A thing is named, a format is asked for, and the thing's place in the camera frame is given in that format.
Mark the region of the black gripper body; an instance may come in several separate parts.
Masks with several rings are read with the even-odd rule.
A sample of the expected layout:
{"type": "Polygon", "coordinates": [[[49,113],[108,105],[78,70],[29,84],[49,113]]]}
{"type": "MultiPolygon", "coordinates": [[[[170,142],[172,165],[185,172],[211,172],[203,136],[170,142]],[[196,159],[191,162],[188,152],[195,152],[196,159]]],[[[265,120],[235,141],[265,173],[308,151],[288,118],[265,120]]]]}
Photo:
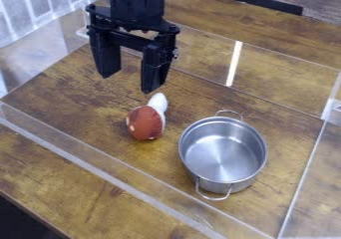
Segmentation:
{"type": "Polygon", "coordinates": [[[166,1],[110,0],[109,7],[89,5],[89,36],[97,52],[121,46],[144,51],[153,46],[172,53],[180,28],[165,19],[166,1]]]}

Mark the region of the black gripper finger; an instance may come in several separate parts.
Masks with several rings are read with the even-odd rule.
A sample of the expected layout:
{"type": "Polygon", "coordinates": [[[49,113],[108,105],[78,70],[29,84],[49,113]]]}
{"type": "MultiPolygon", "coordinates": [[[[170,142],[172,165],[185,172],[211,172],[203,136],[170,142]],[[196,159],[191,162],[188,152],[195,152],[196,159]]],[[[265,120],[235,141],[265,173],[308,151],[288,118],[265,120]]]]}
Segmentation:
{"type": "Polygon", "coordinates": [[[142,91],[152,93],[168,79],[172,67],[173,53],[157,45],[148,45],[144,50],[142,61],[142,91]]]}
{"type": "Polygon", "coordinates": [[[98,73],[106,79],[122,69],[121,46],[109,33],[90,31],[89,34],[98,73]]]}

